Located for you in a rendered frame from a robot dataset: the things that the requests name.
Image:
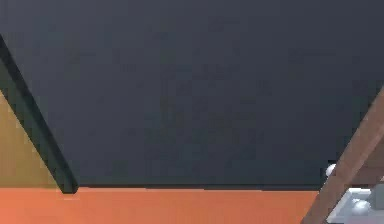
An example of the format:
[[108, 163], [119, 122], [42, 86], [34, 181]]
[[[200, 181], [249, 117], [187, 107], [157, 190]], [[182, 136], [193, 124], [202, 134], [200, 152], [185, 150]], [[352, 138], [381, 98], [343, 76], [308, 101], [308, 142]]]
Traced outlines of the dark grey cabinet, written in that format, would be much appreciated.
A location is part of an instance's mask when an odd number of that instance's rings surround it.
[[316, 190], [384, 86], [384, 0], [0, 0], [83, 186]]

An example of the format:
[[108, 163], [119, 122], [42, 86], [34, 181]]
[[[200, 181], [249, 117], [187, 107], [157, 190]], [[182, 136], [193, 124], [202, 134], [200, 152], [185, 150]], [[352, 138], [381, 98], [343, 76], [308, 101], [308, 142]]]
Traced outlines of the brown wooden table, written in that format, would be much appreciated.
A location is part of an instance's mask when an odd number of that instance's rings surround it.
[[384, 177], [384, 87], [351, 138], [300, 224], [326, 224], [351, 187], [373, 187]]

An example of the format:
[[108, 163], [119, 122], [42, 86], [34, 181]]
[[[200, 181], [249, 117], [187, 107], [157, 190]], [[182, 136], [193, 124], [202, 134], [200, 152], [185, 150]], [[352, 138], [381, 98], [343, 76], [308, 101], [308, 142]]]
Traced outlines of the pale grey ball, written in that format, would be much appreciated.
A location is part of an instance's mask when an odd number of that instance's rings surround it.
[[352, 207], [352, 214], [357, 216], [367, 215], [371, 209], [371, 205], [366, 200], [356, 200]]

